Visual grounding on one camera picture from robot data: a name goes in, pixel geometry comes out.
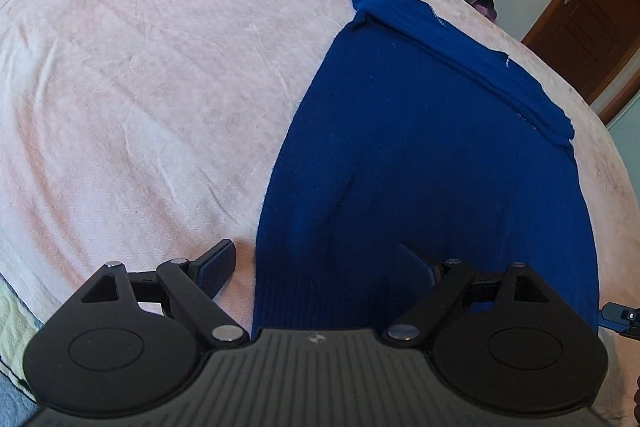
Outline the blue knit sweater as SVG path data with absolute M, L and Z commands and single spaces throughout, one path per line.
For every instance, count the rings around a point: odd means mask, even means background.
M 384 329 L 450 258 L 533 268 L 597 324 L 572 142 L 541 85 L 420 0 L 352 0 L 271 173 L 254 329 Z

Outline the pink bed blanket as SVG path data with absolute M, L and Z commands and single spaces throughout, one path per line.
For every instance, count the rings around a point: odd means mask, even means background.
M 639 208 L 608 130 L 524 43 L 422 0 L 568 117 L 600 297 L 639 302 Z M 254 248 L 288 127 L 352 0 L 1 0 L 1 273 L 39 322 L 107 260 L 152 269 L 219 239 L 219 303 L 248 325 Z

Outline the brown wooden door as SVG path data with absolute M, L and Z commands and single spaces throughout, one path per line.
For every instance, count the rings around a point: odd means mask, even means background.
M 639 47 L 639 0 L 551 0 L 523 43 L 586 102 Z

